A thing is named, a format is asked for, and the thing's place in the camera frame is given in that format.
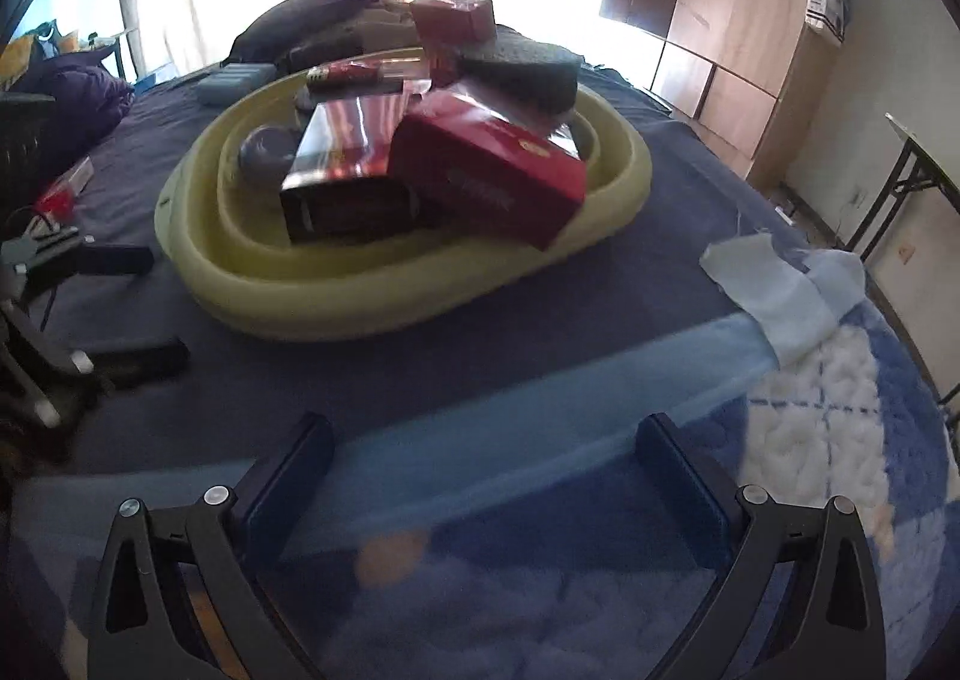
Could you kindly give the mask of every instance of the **bed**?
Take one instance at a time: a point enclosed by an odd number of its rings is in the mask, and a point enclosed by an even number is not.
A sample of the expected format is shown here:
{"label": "bed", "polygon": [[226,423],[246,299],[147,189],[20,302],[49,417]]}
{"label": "bed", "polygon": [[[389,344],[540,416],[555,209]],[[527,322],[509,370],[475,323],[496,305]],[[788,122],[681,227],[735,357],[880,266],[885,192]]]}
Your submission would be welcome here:
{"label": "bed", "polygon": [[[199,76],[139,98],[91,153],[95,176],[79,215],[97,239],[157,249],[157,194],[219,113],[196,101]],[[712,581],[665,539],[674,527],[649,482],[626,471],[623,439],[594,434],[603,425],[594,418],[616,421],[619,432],[652,408],[675,408],[685,439],[741,484],[813,506],[839,489],[857,502],[877,563],[888,676],[911,672],[960,601],[960,476],[934,398],[869,301],[788,368],[740,374],[724,364],[733,375],[724,391],[652,398],[672,387],[656,387],[664,380],[651,372],[685,370],[696,346],[685,337],[742,322],[699,267],[709,244],[766,231],[797,266],[809,247],[688,126],[608,74],[584,68],[581,80],[647,142],[648,203],[611,239],[439,318],[360,341],[294,345],[227,329],[164,260],[133,282],[74,279],[61,289],[52,335],[78,345],[179,335],[192,353],[180,380],[102,405],[69,464],[17,491],[13,589],[71,676],[85,672],[85,620],[117,504],[136,495],[175,506],[232,484],[314,410],[341,436],[338,455],[352,467],[342,487],[357,477],[377,484],[359,489],[366,501],[355,488],[344,496],[357,501],[347,517],[336,491],[322,495],[315,520],[296,530],[263,582],[329,677],[642,677]],[[512,417],[524,423],[503,422]],[[492,467],[474,473],[485,482],[517,450],[553,439],[569,437],[584,454],[479,497],[450,484],[464,474],[456,443],[437,429],[459,428],[451,424],[477,432],[464,439],[477,440],[477,466]],[[449,460],[391,458],[390,450],[437,453],[443,444]],[[397,490],[414,480],[403,501]],[[380,539],[412,559],[402,573],[365,571]],[[731,676],[760,650],[782,584],[771,584]]]}

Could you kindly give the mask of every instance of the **table leg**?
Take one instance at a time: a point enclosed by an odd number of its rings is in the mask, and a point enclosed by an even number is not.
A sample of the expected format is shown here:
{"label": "table leg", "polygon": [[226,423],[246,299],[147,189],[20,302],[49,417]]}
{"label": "table leg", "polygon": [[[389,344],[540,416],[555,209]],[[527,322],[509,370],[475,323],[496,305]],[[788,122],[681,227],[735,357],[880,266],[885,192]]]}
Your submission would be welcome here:
{"label": "table leg", "polygon": [[123,70],[123,50],[120,49],[120,40],[113,42],[113,58],[117,61],[117,77],[127,81],[127,75]]}
{"label": "table leg", "polygon": [[880,225],[880,228],[877,228],[877,232],[870,240],[870,244],[867,245],[867,249],[860,254],[861,260],[866,261],[867,258],[870,258],[870,253],[877,248],[877,244],[880,244],[880,239],[883,239],[884,234],[887,233],[887,229],[890,228],[890,225],[893,223],[896,215],[904,207],[906,197],[912,192],[910,189],[911,183],[916,183],[918,179],[920,179],[919,158],[914,161],[913,169],[910,169],[910,175],[906,178],[904,189],[894,193],[894,205],[891,208],[889,215],[883,218],[882,225]]}
{"label": "table leg", "polygon": [[957,397],[958,393],[960,393],[960,384],[955,385],[953,390],[940,400],[940,404],[945,407]]}
{"label": "table leg", "polygon": [[877,198],[874,199],[874,204],[870,207],[870,212],[867,212],[867,216],[863,218],[857,227],[856,233],[854,233],[851,240],[847,242],[847,249],[851,252],[856,249],[856,245],[866,236],[867,231],[870,230],[870,226],[874,224],[874,220],[877,219],[877,215],[879,215],[880,210],[883,209],[883,204],[886,203],[887,198],[890,197],[890,193],[894,191],[896,183],[899,182],[899,175],[904,173],[906,161],[910,160],[912,154],[913,142],[908,139],[906,143],[904,143],[904,150],[901,151],[901,156],[896,159],[893,171],[890,172],[890,176],[887,177],[886,182],[883,183],[883,188],[880,190],[880,193],[877,194]]}

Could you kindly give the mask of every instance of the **black bracket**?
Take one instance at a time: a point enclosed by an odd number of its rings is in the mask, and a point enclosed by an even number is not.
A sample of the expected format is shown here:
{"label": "black bracket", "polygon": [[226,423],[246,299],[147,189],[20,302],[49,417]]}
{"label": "black bracket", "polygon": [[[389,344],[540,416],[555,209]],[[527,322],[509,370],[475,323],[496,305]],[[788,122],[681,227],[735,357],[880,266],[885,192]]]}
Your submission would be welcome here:
{"label": "black bracket", "polygon": [[[91,680],[224,680],[197,624],[179,564],[200,570],[217,616],[251,680],[318,678],[270,602],[251,581],[277,559],[333,457],[333,432],[308,415],[278,455],[235,490],[214,486],[193,506],[150,511],[121,504],[97,582],[89,639]],[[853,503],[786,506],[757,485],[737,488],[707,456],[685,450],[653,415],[637,429],[637,458],[698,560],[717,578],[649,677],[720,680],[750,627],[776,564],[790,586],[745,680],[883,680],[877,578]]]}
{"label": "black bracket", "polygon": [[320,677],[251,578],[277,559],[329,470],[334,444],[325,418],[306,415],[284,450],[256,463],[236,488],[215,485],[193,506],[173,509],[148,510],[138,498],[124,501],[94,595],[89,677],[227,680],[213,664],[179,564],[200,570],[251,678]]}
{"label": "black bracket", "polygon": [[[32,299],[75,274],[139,276],[152,265],[147,247],[95,244],[74,227],[0,244],[0,440],[20,453],[16,474],[37,459],[66,460],[80,419],[100,397],[186,369],[189,351],[178,339],[80,351],[48,338],[27,315]],[[14,472],[0,474],[4,484]]]}
{"label": "black bracket", "polygon": [[[788,506],[758,485],[737,488],[712,458],[685,450],[665,415],[637,429],[637,457],[700,563],[717,578],[650,680],[719,680],[754,619],[776,564],[793,562],[778,616],[743,680],[883,680],[880,590],[853,502]],[[728,553],[714,551],[726,541]]]}

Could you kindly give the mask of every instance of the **dark purple bag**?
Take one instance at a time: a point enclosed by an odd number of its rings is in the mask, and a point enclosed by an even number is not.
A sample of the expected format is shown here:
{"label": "dark purple bag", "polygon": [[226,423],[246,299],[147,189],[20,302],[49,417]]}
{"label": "dark purple bag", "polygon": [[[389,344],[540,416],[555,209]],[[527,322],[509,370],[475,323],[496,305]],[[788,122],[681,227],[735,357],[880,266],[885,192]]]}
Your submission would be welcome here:
{"label": "dark purple bag", "polygon": [[30,174],[33,198],[107,137],[130,111],[133,87],[100,65],[112,53],[112,47],[105,47],[41,60],[11,87],[12,92],[56,99]]}
{"label": "dark purple bag", "polygon": [[286,0],[236,37],[226,63],[274,63],[314,33],[355,17],[379,0]]}

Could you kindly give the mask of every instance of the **red gift box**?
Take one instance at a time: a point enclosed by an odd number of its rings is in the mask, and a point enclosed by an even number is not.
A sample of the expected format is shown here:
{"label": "red gift box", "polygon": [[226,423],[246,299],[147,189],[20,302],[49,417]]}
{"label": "red gift box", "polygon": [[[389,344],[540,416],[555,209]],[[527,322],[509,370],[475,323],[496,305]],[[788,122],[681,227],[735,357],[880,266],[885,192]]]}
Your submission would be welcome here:
{"label": "red gift box", "polygon": [[587,194],[587,166],[461,94],[431,92],[402,119],[388,174],[491,233],[545,250]]}
{"label": "red gift box", "polygon": [[496,36],[492,1],[416,0],[410,13],[424,46],[480,44]]}

